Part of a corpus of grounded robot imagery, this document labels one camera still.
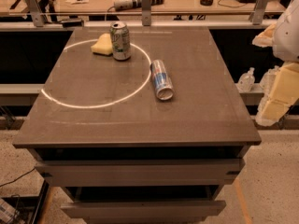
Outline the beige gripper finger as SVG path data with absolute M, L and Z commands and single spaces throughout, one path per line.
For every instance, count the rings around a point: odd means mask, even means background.
M 256 122 L 261 126 L 277 123 L 299 99 L 299 63 L 285 62 L 275 73 L 270 91 L 264 93 Z
M 253 38 L 252 44 L 261 48 L 272 47 L 274 44 L 274 32 L 276 26 L 277 25 L 275 23 L 269 25 L 266 29 Z

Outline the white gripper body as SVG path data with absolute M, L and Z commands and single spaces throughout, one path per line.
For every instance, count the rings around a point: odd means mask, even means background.
M 277 21 L 273 53 L 282 61 L 299 62 L 299 0 L 293 0 Z

